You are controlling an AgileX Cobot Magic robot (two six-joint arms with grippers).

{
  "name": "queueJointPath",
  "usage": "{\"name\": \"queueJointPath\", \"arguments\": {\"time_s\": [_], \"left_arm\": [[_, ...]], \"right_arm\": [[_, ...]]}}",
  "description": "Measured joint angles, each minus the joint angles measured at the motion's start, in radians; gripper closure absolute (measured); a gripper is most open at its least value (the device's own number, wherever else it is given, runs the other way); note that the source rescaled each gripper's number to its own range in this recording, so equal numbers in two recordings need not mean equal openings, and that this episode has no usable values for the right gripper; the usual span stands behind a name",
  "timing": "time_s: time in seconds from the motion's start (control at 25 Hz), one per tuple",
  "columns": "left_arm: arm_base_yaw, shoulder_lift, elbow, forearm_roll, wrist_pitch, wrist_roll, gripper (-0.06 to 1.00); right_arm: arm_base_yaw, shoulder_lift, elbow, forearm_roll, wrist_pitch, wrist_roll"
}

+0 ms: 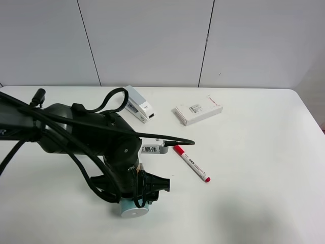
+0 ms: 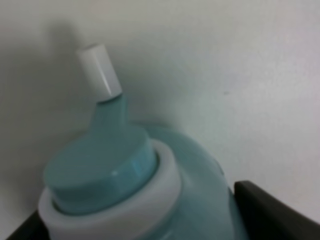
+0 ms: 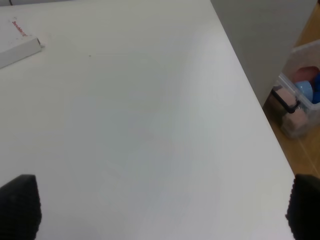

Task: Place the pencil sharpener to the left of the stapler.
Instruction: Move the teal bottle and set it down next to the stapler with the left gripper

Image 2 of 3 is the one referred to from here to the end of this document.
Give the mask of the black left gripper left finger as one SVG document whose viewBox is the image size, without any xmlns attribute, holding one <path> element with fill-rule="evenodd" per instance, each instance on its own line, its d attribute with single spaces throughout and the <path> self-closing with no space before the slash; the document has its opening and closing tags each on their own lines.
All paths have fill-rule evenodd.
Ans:
<svg viewBox="0 0 320 240">
<path fill-rule="evenodd" d="M 6 240 L 50 240 L 50 237 L 38 211 L 35 211 Z"/>
</svg>

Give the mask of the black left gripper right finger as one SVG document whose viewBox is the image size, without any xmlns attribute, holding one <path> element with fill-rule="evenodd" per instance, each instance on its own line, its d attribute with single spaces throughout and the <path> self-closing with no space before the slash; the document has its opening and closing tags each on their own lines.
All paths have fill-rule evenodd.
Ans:
<svg viewBox="0 0 320 240">
<path fill-rule="evenodd" d="M 282 203 L 256 184 L 234 184 L 234 197 L 251 240 L 318 240 L 320 224 Z"/>
</svg>

